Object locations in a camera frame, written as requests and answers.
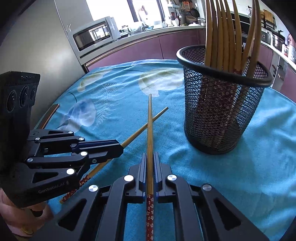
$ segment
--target microwave oven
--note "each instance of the microwave oven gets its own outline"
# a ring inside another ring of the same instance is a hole
[[[119,38],[119,30],[114,18],[111,17],[101,18],[68,32],[69,42],[79,61],[101,46]]]

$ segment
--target countertop appliance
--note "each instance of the countertop appliance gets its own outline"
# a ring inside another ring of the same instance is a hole
[[[285,37],[281,35],[282,30],[279,31],[271,31],[273,36],[272,44],[279,51],[282,50],[283,44],[285,44]]]
[[[119,30],[111,17],[101,18],[68,32],[69,42],[78,59],[119,38]]]
[[[261,41],[271,44],[271,36],[270,34],[267,32],[263,32],[261,31]]]
[[[121,29],[119,30],[119,34],[121,38],[127,37],[128,36],[128,26],[124,25],[121,27]]]

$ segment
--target blue tablecloth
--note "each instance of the blue tablecloth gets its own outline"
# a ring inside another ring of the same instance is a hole
[[[270,240],[278,241],[296,215],[296,105],[271,88],[264,91],[237,147],[224,155],[204,154],[187,141],[183,71],[173,60],[136,61],[91,71],[57,99],[60,108],[46,128],[72,130],[86,140],[123,142],[147,122],[149,93],[153,115],[169,107],[153,125],[160,161],[190,184],[212,184]],[[146,143],[145,131],[89,184],[110,185],[126,175],[140,162]],[[49,201],[55,213],[62,208],[60,198]],[[145,239],[145,218],[145,204],[128,205],[124,240]],[[154,232],[155,240],[175,239],[171,204],[155,206]]]

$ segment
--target mesh pencil holder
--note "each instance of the mesh pencil holder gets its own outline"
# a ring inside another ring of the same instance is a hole
[[[185,122],[188,141],[208,154],[231,151],[249,124],[263,91],[272,84],[270,72],[257,63],[253,78],[204,65],[205,46],[180,49],[184,67]]]

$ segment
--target purple cabinet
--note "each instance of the purple cabinet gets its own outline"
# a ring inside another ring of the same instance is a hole
[[[296,73],[290,69],[290,67],[287,67],[284,83],[280,92],[296,102]]]
[[[205,28],[199,28],[197,30],[197,33],[198,33],[198,40],[199,40],[198,44],[205,45]]]
[[[205,44],[204,28],[168,33],[120,49],[93,63],[88,69],[91,71],[98,67],[143,59],[177,59],[179,49],[200,44]]]
[[[272,61],[272,49],[261,44],[258,61],[262,63],[268,70],[270,70]]]
[[[95,62],[89,66],[88,69],[91,71],[97,67],[122,64],[143,59],[163,59],[158,37],[144,40],[114,52]]]
[[[204,41],[204,36],[202,32],[200,36],[199,30],[204,31],[204,29],[192,29],[159,36],[163,59],[177,59],[176,53],[179,49],[190,45],[204,44],[200,43]]]

